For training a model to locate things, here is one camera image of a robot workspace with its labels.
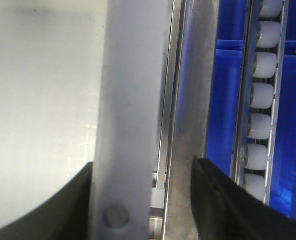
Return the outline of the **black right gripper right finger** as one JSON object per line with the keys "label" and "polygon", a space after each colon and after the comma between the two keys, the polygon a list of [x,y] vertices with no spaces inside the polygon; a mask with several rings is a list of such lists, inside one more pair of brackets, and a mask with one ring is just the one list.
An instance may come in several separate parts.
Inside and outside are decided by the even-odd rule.
{"label": "black right gripper right finger", "polygon": [[192,162],[190,202],[202,240],[296,240],[296,220],[264,205],[206,158]]}

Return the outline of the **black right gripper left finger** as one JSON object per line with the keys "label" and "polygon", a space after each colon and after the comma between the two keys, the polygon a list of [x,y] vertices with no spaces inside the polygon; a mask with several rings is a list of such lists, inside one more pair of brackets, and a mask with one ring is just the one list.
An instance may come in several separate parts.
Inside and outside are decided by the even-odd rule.
{"label": "black right gripper left finger", "polygon": [[39,207],[0,228],[0,240],[85,240],[93,163]]}

